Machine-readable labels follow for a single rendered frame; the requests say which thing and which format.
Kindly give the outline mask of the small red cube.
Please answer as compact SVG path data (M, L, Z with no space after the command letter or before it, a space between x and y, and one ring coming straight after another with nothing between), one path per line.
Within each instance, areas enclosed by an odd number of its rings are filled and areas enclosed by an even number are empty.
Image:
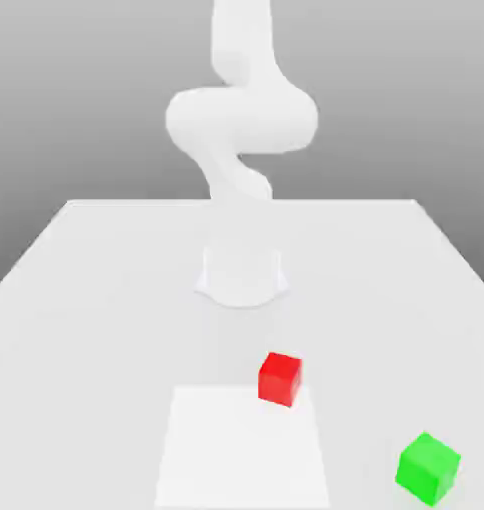
M258 372L258 398L292 407L301 379L301 359L270 352Z

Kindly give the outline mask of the small green cube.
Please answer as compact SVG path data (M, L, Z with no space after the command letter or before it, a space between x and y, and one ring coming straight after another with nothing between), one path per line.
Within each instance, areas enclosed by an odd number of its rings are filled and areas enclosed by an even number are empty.
M428 432L400 454L395 482L430 507L453 487L461 455Z

